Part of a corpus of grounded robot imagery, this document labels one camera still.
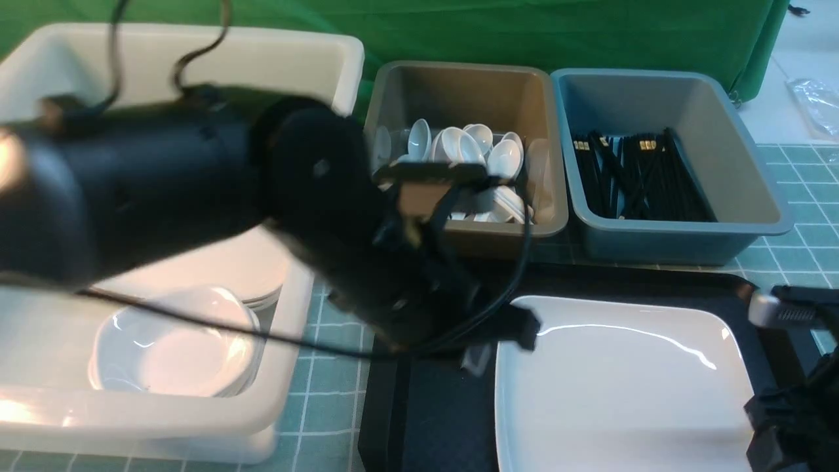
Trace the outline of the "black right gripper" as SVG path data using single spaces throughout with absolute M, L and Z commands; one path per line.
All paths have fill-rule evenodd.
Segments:
M 767 389 L 747 401 L 753 436 L 747 447 L 752 471 L 836 471 L 837 394 L 798 385 Z

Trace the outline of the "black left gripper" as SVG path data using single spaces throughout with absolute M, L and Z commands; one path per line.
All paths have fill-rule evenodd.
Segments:
M 369 261 L 352 273 L 328 275 L 329 300 L 385 341 L 387 358 L 465 356 L 472 347 L 503 342 L 534 351 L 536 314 L 513 303 L 532 246 L 522 227 L 518 257 L 506 281 L 488 280 L 460 259 L 442 230 L 420 224 L 419 246 L 393 228 L 374 240 Z

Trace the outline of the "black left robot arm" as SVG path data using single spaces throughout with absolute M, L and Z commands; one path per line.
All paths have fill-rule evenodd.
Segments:
M 365 361 L 534 351 L 539 320 L 511 303 L 531 224 L 497 296 L 443 234 L 461 196 L 515 182 L 476 165 L 396 170 L 447 186 L 429 217 L 402 214 L 401 181 L 377 185 L 362 127 L 318 99 L 212 85 L 123 109 L 46 98 L 39 119 L 2 126 L 2 284 L 128 303 L 90 288 L 264 226 L 389 351 L 264 340 Z

